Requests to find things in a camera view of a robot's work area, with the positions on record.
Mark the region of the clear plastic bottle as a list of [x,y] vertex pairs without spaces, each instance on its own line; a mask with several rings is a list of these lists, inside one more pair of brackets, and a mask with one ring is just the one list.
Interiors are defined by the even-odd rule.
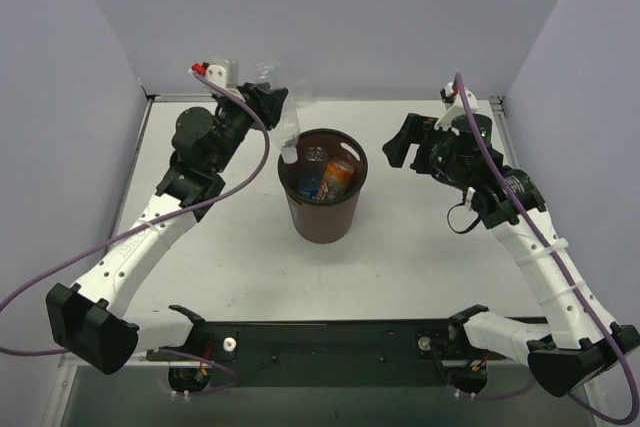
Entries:
[[301,134],[298,110],[314,102],[311,85],[306,79],[289,75],[280,63],[274,61],[262,61],[256,65],[256,81],[268,83],[272,90],[288,90],[280,121],[271,131],[270,139],[283,162],[294,164],[298,160],[297,143]]

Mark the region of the orange label plastic bottle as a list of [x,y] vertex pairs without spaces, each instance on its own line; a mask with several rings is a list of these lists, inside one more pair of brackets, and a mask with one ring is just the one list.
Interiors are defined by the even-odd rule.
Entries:
[[327,164],[315,199],[329,201],[341,197],[349,186],[355,168],[342,159],[332,159]]

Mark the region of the blue label plastic bottle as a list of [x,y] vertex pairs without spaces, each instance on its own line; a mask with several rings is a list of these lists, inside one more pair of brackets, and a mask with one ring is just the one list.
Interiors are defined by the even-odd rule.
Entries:
[[297,192],[306,199],[314,199],[323,179],[328,152],[320,146],[311,146],[304,151],[303,164],[300,168]]

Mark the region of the brown plastic waste bin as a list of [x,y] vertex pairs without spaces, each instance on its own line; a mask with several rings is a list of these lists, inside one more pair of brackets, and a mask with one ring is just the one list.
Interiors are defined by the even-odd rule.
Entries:
[[[355,169],[354,178],[346,192],[335,200],[305,199],[296,188],[300,177],[304,151],[308,147],[324,148],[330,158],[339,158]],[[349,231],[359,195],[368,175],[369,163],[362,146],[351,136],[338,130],[318,128],[300,134],[298,161],[286,164],[282,157],[277,162],[279,182],[284,189],[293,225],[299,235],[316,244],[335,242]]]

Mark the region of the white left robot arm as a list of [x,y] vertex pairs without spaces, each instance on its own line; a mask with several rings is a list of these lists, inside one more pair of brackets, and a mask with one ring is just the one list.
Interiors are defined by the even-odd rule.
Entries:
[[204,349],[204,321],[181,306],[147,318],[128,312],[135,293],[173,244],[208,213],[221,176],[247,133],[275,128],[289,92],[245,83],[215,88],[214,111],[183,111],[171,139],[169,168],[130,231],[71,286],[55,284],[45,305],[54,341],[100,372],[120,370],[141,351],[171,347],[183,358]]

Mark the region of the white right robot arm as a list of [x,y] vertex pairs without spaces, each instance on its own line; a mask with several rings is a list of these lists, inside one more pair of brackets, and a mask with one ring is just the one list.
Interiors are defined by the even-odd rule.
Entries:
[[411,169],[462,192],[520,268],[546,319],[545,325],[530,327],[475,307],[452,318],[463,338],[472,348],[528,366],[544,390],[562,397],[638,348],[639,333],[620,324],[586,285],[530,176],[504,164],[492,147],[491,119],[480,114],[474,119],[478,136],[465,116],[443,131],[435,118],[410,113],[383,152],[400,168],[416,145]]

